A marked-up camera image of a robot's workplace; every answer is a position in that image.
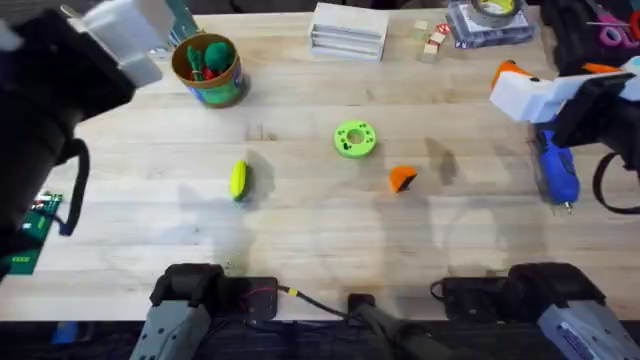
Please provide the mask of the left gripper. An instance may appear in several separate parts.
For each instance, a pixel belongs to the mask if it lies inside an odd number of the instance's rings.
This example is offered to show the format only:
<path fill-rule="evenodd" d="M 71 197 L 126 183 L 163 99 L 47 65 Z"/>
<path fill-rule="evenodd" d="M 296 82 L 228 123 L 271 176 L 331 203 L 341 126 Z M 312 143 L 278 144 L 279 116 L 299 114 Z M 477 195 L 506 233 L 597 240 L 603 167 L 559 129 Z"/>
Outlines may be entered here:
<path fill-rule="evenodd" d="M 68 6 L 67 16 L 84 33 L 55 10 L 0 20 L 3 99 L 86 120 L 162 78 L 149 53 L 169 43 L 175 17 L 165 1 L 103 1 L 84 15 Z"/>

